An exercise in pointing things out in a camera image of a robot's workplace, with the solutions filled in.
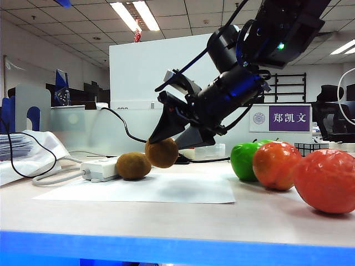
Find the metal rack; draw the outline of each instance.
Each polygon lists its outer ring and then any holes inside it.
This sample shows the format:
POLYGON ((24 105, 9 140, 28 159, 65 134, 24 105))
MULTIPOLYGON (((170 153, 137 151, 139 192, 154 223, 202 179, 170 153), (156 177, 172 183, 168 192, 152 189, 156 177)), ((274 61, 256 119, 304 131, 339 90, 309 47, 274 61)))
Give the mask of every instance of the metal rack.
POLYGON ((272 75, 272 77, 275 79, 274 84, 269 84, 270 87, 275 88, 275 92, 273 93, 264 93, 264 96, 274 96, 274 101, 268 102, 268 103, 305 103, 306 102, 306 87, 307 87, 307 73, 304 72, 303 74, 275 74, 272 75), (293 77, 293 76, 301 76, 302 77, 302 83, 280 83, 279 78, 280 77, 293 77), (290 91, 286 93, 280 93, 277 90, 280 87, 292 87, 292 86, 302 86, 303 87, 303 92, 299 91, 290 91), (302 95, 302 101, 283 101, 280 102, 278 100, 278 97, 280 95, 302 95))

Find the logo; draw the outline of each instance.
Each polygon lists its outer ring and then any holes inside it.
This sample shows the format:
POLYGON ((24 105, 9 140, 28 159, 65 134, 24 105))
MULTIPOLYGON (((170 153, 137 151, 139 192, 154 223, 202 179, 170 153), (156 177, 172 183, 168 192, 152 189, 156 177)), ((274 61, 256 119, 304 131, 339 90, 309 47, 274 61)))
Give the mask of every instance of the logo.
POLYGON ((253 116, 253 122, 261 125, 262 123, 265 122, 265 115, 261 112, 257 112, 256 114, 254 114, 253 116))

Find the green led light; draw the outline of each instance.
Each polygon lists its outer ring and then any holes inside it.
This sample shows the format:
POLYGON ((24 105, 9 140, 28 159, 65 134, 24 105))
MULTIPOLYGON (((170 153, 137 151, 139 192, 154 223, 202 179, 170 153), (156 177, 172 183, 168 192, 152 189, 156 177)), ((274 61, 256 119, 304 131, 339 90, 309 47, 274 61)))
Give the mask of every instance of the green led light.
POLYGON ((277 47, 278 50, 282 50, 285 47, 284 43, 280 43, 277 47))

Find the paper sheet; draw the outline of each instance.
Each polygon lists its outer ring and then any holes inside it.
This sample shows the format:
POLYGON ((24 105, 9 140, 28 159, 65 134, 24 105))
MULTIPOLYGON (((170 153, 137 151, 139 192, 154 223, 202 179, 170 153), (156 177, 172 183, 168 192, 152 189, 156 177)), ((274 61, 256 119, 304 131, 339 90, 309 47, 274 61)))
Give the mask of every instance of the paper sheet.
POLYGON ((130 201, 180 203, 235 202, 228 180, 218 175, 150 173, 140 181, 91 183, 75 180, 35 197, 61 201, 130 201))

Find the fluorescent light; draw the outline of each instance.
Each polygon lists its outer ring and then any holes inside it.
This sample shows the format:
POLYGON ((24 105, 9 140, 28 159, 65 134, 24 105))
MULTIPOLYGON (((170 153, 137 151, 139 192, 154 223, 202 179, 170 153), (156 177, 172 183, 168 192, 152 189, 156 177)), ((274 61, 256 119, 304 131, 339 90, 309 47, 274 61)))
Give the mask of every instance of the fluorescent light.
POLYGON ((160 30, 155 18, 144 1, 133 2, 133 5, 150 30, 160 30))
POLYGON ((355 48, 350 49, 349 51, 346 52, 346 54, 353 54, 353 53, 355 53, 355 48))
POLYGON ((110 5, 133 32, 135 32, 137 28, 140 32, 142 31, 142 29, 137 25, 134 18, 122 3, 111 3, 110 5))
POLYGON ((351 46, 355 45, 355 40, 351 40, 347 44, 344 44, 340 48, 336 49, 333 53, 331 54, 340 54, 341 52, 345 51, 346 49, 349 49, 351 46))

